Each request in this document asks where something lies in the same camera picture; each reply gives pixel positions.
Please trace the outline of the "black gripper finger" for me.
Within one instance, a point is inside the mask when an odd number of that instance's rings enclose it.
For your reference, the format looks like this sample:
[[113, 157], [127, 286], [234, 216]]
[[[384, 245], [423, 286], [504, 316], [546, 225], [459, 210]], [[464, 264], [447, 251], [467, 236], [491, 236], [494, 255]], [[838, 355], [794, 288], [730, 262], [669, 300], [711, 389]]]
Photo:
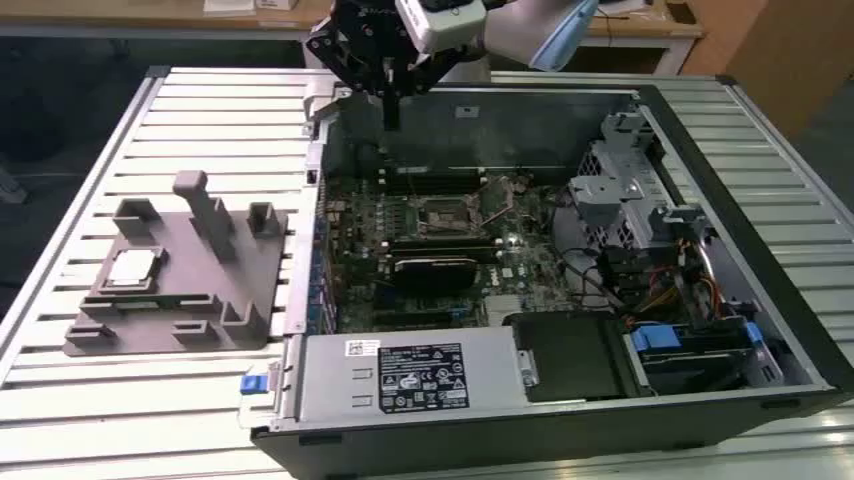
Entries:
[[370, 94], [379, 99], [383, 128], [394, 130], [395, 96], [386, 81], [383, 63], [376, 59], [362, 59], [354, 54], [350, 48], [352, 43], [344, 42], [339, 34], [334, 19], [327, 17], [308, 35], [308, 51], [355, 92]]
[[452, 67], [462, 61], [462, 48], [451, 48], [427, 56], [420, 63], [415, 58], [394, 62], [394, 129], [400, 128], [404, 99], [424, 95], [439, 83]]

